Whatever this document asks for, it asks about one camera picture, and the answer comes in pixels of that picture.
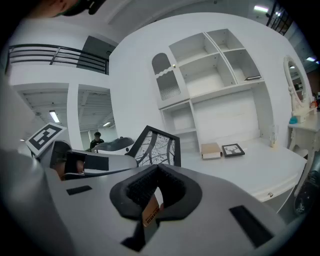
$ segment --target ceiling light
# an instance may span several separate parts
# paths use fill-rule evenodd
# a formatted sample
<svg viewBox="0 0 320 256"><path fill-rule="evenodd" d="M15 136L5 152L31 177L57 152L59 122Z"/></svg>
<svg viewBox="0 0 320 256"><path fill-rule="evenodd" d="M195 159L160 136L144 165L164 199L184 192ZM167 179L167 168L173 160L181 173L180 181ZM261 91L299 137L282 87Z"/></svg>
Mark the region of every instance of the ceiling light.
<svg viewBox="0 0 320 256"><path fill-rule="evenodd" d="M49 113L50 113L53 121L55 121L56 123L60 123L60 121L59 121L59 119L58 119L58 117L57 117L57 115L56 115L56 111L50 110Z"/></svg>
<svg viewBox="0 0 320 256"><path fill-rule="evenodd" d="M268 12L268 8L264 8L264 7L261 7L261 6L258 6L258 5L256 5L254 7L254 9L257 10L257 11L265 12L265 13Z"/></svg>
<svg viewBox="0 0 320 256"><path fill-rule="evenodd" d="M310 61L310 62L314 62L316 59L309 57L309 58L307 58L306 60L307 60L307 61Z"/></svg>

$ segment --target white ceiling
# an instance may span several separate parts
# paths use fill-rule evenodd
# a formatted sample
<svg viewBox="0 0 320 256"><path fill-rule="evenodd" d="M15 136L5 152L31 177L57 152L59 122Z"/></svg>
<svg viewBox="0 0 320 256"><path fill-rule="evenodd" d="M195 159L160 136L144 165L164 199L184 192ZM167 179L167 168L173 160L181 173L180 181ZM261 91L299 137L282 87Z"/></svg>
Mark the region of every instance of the white ceiling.
<svg viewBox="0 0 320 256"><path fill-rule="evenodd" d="M54 123L49 111L54 110L61 126L68 127L67 123L67 88L28 89L20 90L19 94L35 113L36 118L27 130L27 139L44 124ZM102 127L110 122L108 127L115 124L110 90L94 91L79 89L78 91L78 118L80 131L88 131Z"/></svg>
<svg viewBox="0 0 320 256"><path fill-rule="evenodd" d="M92 30L99 28L106 37L112 30L123 39L155 21L198 12L237 15L266 25L266 14L254 10L254 6L268 8L270 13L273 4L273 0L107 0L95 15L89 15L86 11L77 16L59 16L55 19ZM305 62L307 57L314 55L305 38L298 45L294 45L294 48L307 72L318 67L309 61Z"/></svg>

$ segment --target small box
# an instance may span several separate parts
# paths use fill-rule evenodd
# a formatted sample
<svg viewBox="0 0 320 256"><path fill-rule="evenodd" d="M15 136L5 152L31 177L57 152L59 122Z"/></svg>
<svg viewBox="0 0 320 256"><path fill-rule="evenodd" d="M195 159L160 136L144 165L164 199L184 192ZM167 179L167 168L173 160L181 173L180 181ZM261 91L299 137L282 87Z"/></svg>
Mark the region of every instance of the small box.
<svg viewBox="0 0 320 256"><path fill-rule="evenodd" d="M222 151L218 143L201 144L202 159L217 159L222 157Z"/></svg>

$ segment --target black railing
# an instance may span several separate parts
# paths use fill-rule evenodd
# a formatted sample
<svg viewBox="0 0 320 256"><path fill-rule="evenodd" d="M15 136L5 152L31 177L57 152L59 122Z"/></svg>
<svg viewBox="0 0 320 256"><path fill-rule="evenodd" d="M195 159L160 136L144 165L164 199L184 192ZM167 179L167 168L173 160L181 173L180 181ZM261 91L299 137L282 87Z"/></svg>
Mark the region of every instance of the black railing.
<svg viewBox="0 0 320 256"><path fill-rule="evenodd" d="M109 60L83 50L53 44L27 43L9 47L9 63L49 62L109 75Z"/></svg>

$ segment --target white desk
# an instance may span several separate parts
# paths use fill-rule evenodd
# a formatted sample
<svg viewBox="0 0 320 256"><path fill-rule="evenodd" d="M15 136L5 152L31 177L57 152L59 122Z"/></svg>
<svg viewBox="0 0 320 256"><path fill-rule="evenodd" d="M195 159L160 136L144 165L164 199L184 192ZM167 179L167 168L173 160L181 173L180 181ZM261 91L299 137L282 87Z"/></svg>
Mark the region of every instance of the white desk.
<svg viewBox="0 0 320 256"><path fill-rule="evenodd" d="M306 160L284 147L269 147L256 138L238 142L245 155L202 160L198 152L182 153L181 166L236 184L261 202L298 184Z"/></svg>
<svg viewBox="0 0 320 256"><path fill-rule="evenodd" d="M320 113L317 112L315 115L309 115L305 119L305 122L289 124L288 127L292 128L289 149L293 151L295 145L298 145L301 149L308 150L308 161L305 171L294 192L294 196L296 197L310 172L315 152L320 149Z"/></svg>

